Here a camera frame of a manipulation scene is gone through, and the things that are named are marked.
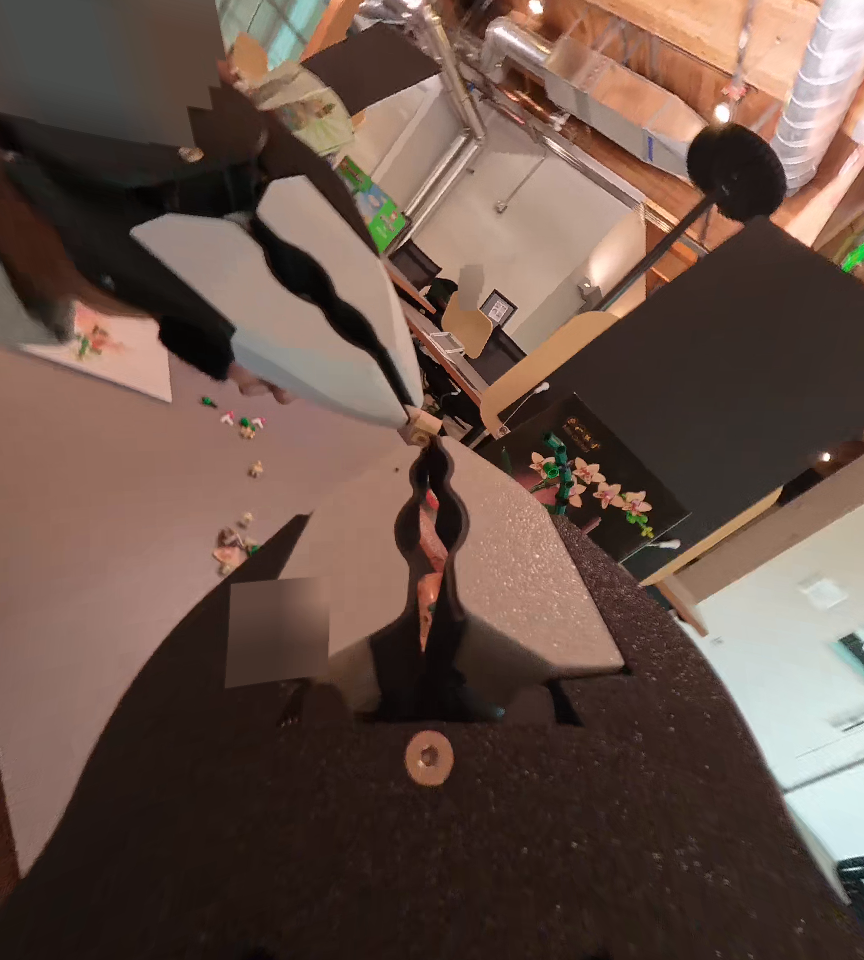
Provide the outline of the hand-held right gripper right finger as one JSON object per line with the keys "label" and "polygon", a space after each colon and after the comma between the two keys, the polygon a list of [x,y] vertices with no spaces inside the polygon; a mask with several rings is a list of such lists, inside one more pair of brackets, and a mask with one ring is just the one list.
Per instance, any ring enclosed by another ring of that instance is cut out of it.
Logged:
{"label": "hand-held right gripper right finger", "polygon": [[623,672],[625,660],[546,508],[450,438],[426,454],[447,548],[426,645],[438,692],[481,716],[523,690]]}

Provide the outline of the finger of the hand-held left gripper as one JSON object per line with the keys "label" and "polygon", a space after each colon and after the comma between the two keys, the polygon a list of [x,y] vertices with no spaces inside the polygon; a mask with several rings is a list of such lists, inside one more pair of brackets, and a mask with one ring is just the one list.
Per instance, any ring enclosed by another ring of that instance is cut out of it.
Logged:
{"label": "finger of the hand-held left gripper", "polygon": [[290,292],[315,306],[332,333],[313,334],[312,354],[336,372],[310,388],[325,387],[345,412],[375,412],[389,401],[404,412],[422,403],[422,380],[403,306],[384,261],[306,176],[273,180],[255,212],[255,239],[270,270]]}
{"label": "finger of the hand-held left gripper", "polygon": [[170,213],[138,224],[130,236],[232,324],[239,366],[296,399],[358,421],[406,425],[414,405],[414,350],[383,267],[368,270],[375,279],[353,280],[348,304],[387,350],[392,371],[402,374],[403,400],[377,359],[344,339],[322,307],[288,291],[273,275],[243,226]]}

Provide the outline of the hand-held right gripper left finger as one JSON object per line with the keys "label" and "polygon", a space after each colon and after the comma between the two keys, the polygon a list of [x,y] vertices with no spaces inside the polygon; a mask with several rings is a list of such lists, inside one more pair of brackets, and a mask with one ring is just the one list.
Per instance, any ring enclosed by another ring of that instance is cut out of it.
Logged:
{"label": "hand-held right gripper left finger", "polygon": [[311,513],[281,578],[315,581],[329,617],[327,660],[316,679],[354,714],[408,700],[422,660],[417,529],[397,535],[413,503],[422,450],[402,445],[330,491]]}

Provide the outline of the small tan brick piece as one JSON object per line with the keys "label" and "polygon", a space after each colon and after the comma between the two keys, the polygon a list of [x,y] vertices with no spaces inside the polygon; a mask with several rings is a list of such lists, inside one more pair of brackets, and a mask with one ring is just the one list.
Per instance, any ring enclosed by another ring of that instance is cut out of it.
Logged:
{"label": "small tan brick piece", "polygon": [[398,430],[400,437],[408,446],[427,448],[441,433],[442,420],[413,406],[407,406],[405,412],[407,419],[404,426]]}

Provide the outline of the grey desk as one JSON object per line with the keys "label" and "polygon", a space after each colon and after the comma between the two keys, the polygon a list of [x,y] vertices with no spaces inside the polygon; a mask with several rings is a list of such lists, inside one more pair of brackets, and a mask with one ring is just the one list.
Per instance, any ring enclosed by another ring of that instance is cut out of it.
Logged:
{"label": "grey desk", "polygon": [[20,874],[116,704],[219,582],[222,528],[263,541],[404,447],[173,361],[163,403],[0,351],[0,772]]}

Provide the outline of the person's left hand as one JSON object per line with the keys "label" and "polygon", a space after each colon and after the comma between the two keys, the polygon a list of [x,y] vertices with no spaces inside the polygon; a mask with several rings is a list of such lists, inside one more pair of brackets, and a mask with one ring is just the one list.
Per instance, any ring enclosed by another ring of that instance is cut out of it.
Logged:
{"label": "person's left hand", "polygon": [[0,263],[27,307],[85,305],[81,277],[54,228],[11,182],[0,156]]}

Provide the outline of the green toy box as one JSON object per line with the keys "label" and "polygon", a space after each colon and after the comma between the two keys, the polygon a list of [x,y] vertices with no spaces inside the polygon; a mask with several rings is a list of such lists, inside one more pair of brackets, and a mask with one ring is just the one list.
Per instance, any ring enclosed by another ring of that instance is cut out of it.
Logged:
{"label": "green toy box", "polygon": [[349,192],[378,252],[385,255],[410,225],[409,217],[350,155],[338,159],[334,170]]}

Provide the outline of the tan plastic chair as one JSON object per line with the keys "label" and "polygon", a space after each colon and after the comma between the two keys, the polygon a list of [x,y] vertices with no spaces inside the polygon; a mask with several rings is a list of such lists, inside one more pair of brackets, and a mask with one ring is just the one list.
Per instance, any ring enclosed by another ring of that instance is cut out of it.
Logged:
{"label": "tan plastic chair", "polygon": [[462,345],[466,358],[478,359],[492,337],[494,324],[477,306],[464,307],[461,292],[457,290],[451,294],[445,307],[441,329]]}

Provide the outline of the pile of small toy bricks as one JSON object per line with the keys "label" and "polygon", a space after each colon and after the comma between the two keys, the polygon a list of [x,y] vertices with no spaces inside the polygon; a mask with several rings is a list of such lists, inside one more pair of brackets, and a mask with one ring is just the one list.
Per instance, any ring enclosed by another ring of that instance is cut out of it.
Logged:
{"label": "pile of small toy bricks", "polygon": [[[256,439],[266,428],[268,421],[262,415],[239,414],[231,408],[223,410],[221,404],[209,395],[203,395],[199,402],[206,409],[220,412],[220,423],[234,430],[244,441]],[[218,576],[228,577],[256,554],[260,547],[254,511],[240,511],[236,519],[223,526],[215,537],[211,558]]]}

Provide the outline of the white instruction booklet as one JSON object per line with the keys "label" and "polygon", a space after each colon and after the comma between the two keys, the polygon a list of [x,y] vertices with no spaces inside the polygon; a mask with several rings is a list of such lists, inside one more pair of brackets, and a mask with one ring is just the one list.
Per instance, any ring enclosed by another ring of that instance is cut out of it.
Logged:
{"label": "white instruction booklet", "polygon": [[147,318],[110,316],[77,303],[71,340],[20,350],[160,402],[173,400],[169,354]]}

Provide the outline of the pale illustrated toy box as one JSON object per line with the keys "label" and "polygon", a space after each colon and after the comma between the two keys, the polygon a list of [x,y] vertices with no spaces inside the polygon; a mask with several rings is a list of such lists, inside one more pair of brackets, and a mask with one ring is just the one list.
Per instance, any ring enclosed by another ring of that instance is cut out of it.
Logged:
{"label": "pale illustrated toy box", "polygon": [[344,155],[354,141],[352,118],[338,94],[297,61],[270,66],[268,55],[240,32],[228,63],[234,87],[260,111],[273,114],[297,139],[322,158]]}

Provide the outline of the black orchid picture box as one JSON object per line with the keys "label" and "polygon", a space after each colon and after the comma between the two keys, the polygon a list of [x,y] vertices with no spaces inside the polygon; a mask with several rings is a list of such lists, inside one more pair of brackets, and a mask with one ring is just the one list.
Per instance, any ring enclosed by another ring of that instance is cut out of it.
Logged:
{"label": "black orchid picture box", "polygon": [[688,517],[670,490],[574,393],[476,447],[552,517],[611,558],[657,547]]}

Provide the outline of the black stand with round disc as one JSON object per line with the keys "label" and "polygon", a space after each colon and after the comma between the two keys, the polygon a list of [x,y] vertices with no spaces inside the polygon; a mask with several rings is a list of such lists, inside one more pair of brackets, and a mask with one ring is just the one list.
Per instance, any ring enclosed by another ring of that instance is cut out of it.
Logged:
{"label": "black stand with round disc", "polygon": [[603,296],[597,306],[600,312],[627,294],[713,207],[726,219],[746,224],[772,216],[786,198],[781,161],[768,142],[745,126],[706,126],[693,139],[686,161],[688,176],[702,199]]}

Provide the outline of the silver rectangular air duct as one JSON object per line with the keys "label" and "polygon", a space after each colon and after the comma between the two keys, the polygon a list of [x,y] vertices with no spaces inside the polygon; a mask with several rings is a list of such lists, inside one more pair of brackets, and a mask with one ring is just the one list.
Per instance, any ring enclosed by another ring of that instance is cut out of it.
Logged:
{"label": "silver rectangular air duct", "polygon": [[675,93],[569,37],[546,42],[509,16],[486,28],[481,70],[497,81],[508,65],[541,80],[561,112],[654,168],[687,180],[687,156],[706,123]]}

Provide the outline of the silver ribbed air duct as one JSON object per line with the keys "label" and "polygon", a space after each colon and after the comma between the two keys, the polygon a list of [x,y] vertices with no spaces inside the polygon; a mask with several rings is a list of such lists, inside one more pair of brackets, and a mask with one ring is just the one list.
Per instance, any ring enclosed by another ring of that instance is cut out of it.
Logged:
{"label": "silver ribbed air duct", "polygon": [[864,80],[864,1],[824,1],[772,149],[790,198],[816,176]]}

